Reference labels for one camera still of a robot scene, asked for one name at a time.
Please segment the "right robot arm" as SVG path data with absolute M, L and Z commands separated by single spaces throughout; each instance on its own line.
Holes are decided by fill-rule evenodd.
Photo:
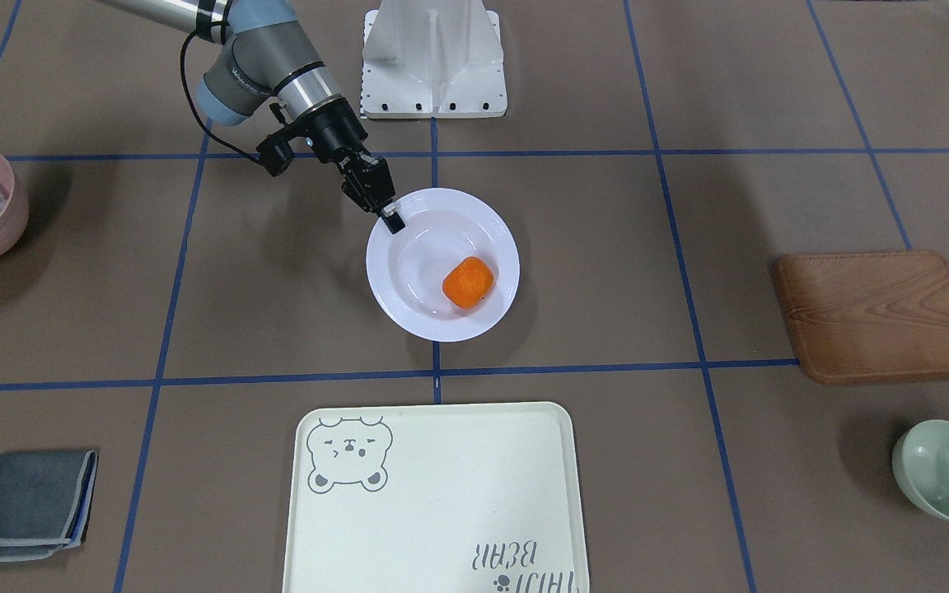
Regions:
M 320 162 L 338 169 L 348 198 L 376 214 L 388 232 L 405 228 L 387 161 L 366 149 L 367 131 L 290 2 L 114 1 L 112 7 L 183 31 L 188 44 L 221 45 L 199 86 L 184 89 L 200 127 L 238 125 L 268 105 L 280 127 L 250 161 L 282 175 L 294 159 L 294 140 L 305 140 Z

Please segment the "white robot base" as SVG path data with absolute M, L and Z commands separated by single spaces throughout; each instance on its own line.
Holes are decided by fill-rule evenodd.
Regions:
M 362 33 L 362 116 L 507 113 L 500 18 L 482 1 L 383 1 L 366 12 Z

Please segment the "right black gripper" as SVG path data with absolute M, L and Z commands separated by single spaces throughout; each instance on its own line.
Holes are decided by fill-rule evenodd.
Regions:
M 388 162 L 366 150 L 367 132 L 347 99 L 331 99 L 271 133 L 256 147 L 259 164 L 271 176 L 279 176 L 293 161 L 291 142 L 298 138 L 308 140 L 321 164 L 336 166 L 343 192 L 362 210 L 381 217 L 391 234 L 405 229 L 393 203 L 395 186 Z

